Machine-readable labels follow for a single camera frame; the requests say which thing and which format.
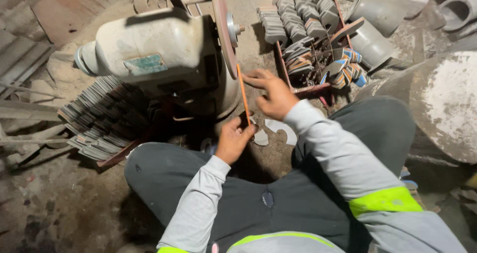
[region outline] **neon yellow reflective band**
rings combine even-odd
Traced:
[[[406,187],[382,189],[349,202],[355,217],[370,211],[422,212]]]
[[[264,235],[250,235],[242,240],[238,241],[237,243],[233,244],[230,248],[236,245],[241,245],[241,244],[246,244],[248,242],[253,242],[259,239],[263,238],[269,238],[269,237],[279,237],[279,236],[297,236],[297,237],[306,237],[306,238],[311,238],[313,240],[316,240],[320,243],[326,244],[327,246],[334,247],[333,244],[330,244],[329,242],[322,240],[316,236],[306,234],[306,233],[297,233],[297,232],[284,232],[284,233],[276,233],[276,234],[264,234]]]
[[[187,253],[187,251],[175,247],[161,247],[158,253]]]

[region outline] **metal plate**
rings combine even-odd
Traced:
[[[164,61],[159,54],[126,60],[124,61],[124,65],[134,76],[158,73],[167,70],[167,66],[164,64]]]
[[[212,0],[214,7],[215,23],[217,24],[218,39],[225,58],[225,64],[229,69],[232,78],[237,79],[237,58],[235,49],[232,47],[227,27],[227,5],[225,0]]]

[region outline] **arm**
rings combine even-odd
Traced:
[[[465,252],[439,216],[423,212],[403,183],[354,134],[326,119],[307,100],[299,101],[267,71],[255,70],[243,80],[267,91],[267,98],[257,98],[260,110],[288,123],[312,144],[313,156],[382,252]]]
[[[205,252],[222,184],[229,171],[230,166],[216,156],[199,169],[182,194],[158,249],[174,247],[191,253]]]
[[[239,117],[226,123],[220,133],[217,152],[202,166],[181,196],[157,249],[159,253],[203,253],[206,251],[222,184],[242,154],[257,127],[242,130]]]

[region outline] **stack of tiles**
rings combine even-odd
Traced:
[[[277,8],[291,41],[296,43],[306,37],[303,20],[295,10],[295,2],[293,0],[277,0]]]
[[[58,110],[75,136],[68,144],[94,160],[106,160],[149,127],[149,100],[136,86],[111,76],[96,81]]]
[[[313,38],[305,37],[283,51],[282,57],[289,76],[307,75],[314,70],[310,48],[312,42]]]
[[[333,33],[340,21],[340,14],[336,4],[333,0],[312,0],[312,2],[315,4],[315,8],[319,13],[321,24],[329,33]]]
[[[303,21],[308,21],[310,18],[319,19],[319,13],[312,0],[295,0],[295,10]]]
[[[349,85],[351,82],[359,87],[367,83],[366,75],[358,65],[362,60],[362,56],[358,52],[349,48],[335,49],[333,57],[341,59],[332,62],[325,68],[320,84],[324,83],[327,78],[329,78],[332,86],[338,89]]]
[[[308,19],[308,21],[305,23],[305,29],[308,36],[314,38],[315,41],[321,41],[328,36],[327,30],[318,20],[314,18]]]
[[[257,8],[257,15],[265,28],[265,41],[270,44],[280,42],[282,48],[286,47],[288,37],[277,6],[260,6]]]

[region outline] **person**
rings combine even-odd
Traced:
[[[227,177],[257,127],[223,125],[215,155],[146,143],[125,177],[166,226],[159,253],[465,252],[436,213],[398,179],[415,124],[391,97],[353,102],[326,118],[270,72],[243,80],[264,89],[266,116],[296,130],[289,174],[262,185]]]

